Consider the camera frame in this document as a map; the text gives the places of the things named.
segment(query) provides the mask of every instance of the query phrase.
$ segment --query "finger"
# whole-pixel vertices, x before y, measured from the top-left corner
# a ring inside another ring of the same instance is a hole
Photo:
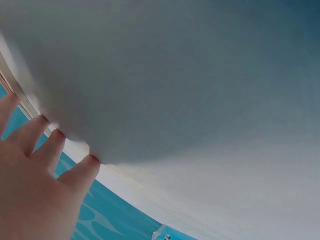
[[[70,187],[81,202],[100,169],[100,162],[93,155],[87,155],[81,162],[63,173],[58,180]]]
[[[48,169],[49,173],[53,174],[65,147],[65,142],[66,137],[56,129],[45,143],[31,155],[30,159],[39,163]]]
[[[0,136],[4,133],[9,119],[20,100],[15,93],[10,93],[0,99]]]
[[[14,131],[5,141],[17,145],[29,157],[48,126],[48,120],[43,115],[39,115]]]

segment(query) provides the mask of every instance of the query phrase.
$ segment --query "hand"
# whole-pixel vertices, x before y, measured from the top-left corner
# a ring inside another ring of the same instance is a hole
[[[0,99],[0,136],[19,103]],[[0,140],[0,235],[5,240],[68,240],[100,162],[86,156],[58,179],[52,176],[66,138],[54,130],[34,152],[49,122],[42,115]]]

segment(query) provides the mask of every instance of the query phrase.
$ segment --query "light blue pattern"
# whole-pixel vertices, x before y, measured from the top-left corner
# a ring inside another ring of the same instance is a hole
[[[0,97],[6,91],[0,86]],[[2,135],[5,139],[27,121],[20,109],[12,115]],[[47,137],[42,135],[37,148]],[[75,165],[66,154],[62,154],[55,177]],[[98,181],[94,181],[81,206],[80,215],[72,240],[150,240],[161,224],[122,200]]]

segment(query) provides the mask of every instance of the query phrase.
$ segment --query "edge of white material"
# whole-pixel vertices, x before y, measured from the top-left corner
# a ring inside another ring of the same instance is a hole
[[[0,73],[6,83],[12,88],[12,91],[20,97],[26,116],[34,118],[40,114],[40,107],[37,98],[32,94],[34,86],[29,85],[33,83],[32,76],[27,66],[23,63],[22,58],[19,61],[19,64],[16,64],[10,48],[0,32]],[[50,120],[50,116],[43,112],[42,114]],[[45,134],[49,136],[56,127],[59,126],[51,124]],[[85,142],[67,139],[63,151],[68,157],[78,163],[89,153],[89,146]],[[197,239],[209,240],[213,238],[213,236],[193,231],[192,228],[195,222],[193,222],[192,217],[189,215],[184,218],[178,217],[184,216],[183,212],[179,206],[168,202],[166,199],[169,198],[165,197],[164,193],[159,195],[152,189],[146,189],[117,166],[113,164],[101,165],[96,179],[120,198],[156,221],[170,225],[178,231]]]

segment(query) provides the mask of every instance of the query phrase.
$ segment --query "white inflatable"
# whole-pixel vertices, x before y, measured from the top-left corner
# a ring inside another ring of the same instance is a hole
[[[0,0],[0,69],[74,161],[90,146],[97,179],[157,221],[203,240],[318,239],[316,9]]]

